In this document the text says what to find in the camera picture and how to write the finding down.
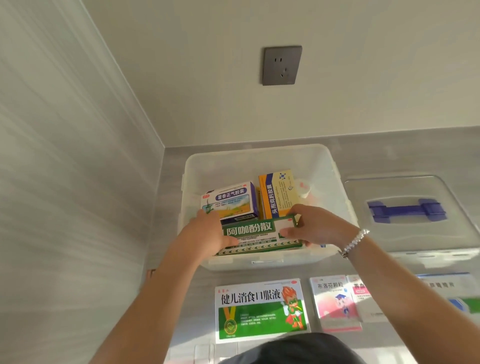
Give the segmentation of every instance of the wall outlet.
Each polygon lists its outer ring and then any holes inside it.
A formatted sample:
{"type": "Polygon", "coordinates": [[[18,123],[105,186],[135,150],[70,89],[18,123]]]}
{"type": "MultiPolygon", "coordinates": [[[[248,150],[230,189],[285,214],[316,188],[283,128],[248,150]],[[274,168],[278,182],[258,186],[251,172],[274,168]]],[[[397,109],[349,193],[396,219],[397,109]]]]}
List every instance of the wall outlet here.
{"type": "Polygon", "coordinates": [[[301,46],[265,48],[262,84],[293,85],[297,78],[301,51],[301,46]]]}

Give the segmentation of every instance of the person's right arm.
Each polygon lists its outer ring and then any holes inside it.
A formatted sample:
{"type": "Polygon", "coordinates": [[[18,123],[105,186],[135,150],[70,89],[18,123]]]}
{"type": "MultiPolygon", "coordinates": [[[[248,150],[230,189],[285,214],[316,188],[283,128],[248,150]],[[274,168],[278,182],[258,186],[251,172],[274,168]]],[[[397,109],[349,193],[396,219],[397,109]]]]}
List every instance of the person's right arm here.
{"type": "MultiPolygon", "coordinates": [[[[295,205],[299,227],[283,236],[343,250],[358,227],[320,207],[295,205]]],[[[364,237],[348,254],[373,299],[419,364],[480,363],[480,328],[364,237]]]]}

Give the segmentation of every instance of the bracelet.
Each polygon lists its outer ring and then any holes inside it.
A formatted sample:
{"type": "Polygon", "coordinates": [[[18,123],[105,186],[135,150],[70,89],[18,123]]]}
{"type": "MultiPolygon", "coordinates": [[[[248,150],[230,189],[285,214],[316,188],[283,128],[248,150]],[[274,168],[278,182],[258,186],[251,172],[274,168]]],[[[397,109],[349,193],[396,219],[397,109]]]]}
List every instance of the bracelet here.
{"type": "Polygon", "coordinates": [[[352,242],[350,244],[348,244],[342,252],[340,252],[340,255],[342,256],[342,258],[347,258],[350,250],[355,248],[355,246],[358,243],[360,243],[360,241],[363,239],[363,237],[365,235],[367,235],[369,232],[370,232],[370,230],[368,230],[368,229],[360,230],[359,233],[357,234],[357,236],[352,240],[352,242]]]}

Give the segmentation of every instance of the dark clothing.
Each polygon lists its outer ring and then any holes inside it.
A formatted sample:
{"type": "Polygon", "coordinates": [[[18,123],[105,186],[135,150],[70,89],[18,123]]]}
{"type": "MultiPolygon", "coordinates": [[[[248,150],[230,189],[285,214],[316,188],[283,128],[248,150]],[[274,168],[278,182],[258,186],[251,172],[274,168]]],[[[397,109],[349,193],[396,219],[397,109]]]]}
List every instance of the dark clothing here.
{"type": "Polygon", "coordinates": [[[222,364],[365,364],[335,336],[307,333],[287,336],[222,361],[222,364]]]}

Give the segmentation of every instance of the forearm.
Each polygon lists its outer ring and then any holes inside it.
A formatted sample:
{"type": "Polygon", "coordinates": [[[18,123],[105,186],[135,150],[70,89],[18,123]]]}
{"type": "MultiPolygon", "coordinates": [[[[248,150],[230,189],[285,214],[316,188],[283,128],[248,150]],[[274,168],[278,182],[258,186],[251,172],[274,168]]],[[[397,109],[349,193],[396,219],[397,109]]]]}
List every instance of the forearm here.
{"type": "Polygon", "coordinates": [[[198,263],[172,244],[91,364],[163,363],[198,263]]]}
{"type": "Polygon", "coordinates": [[[480,329],[373,240],[348,258],[419,364],[480,363],[480,329]]]}

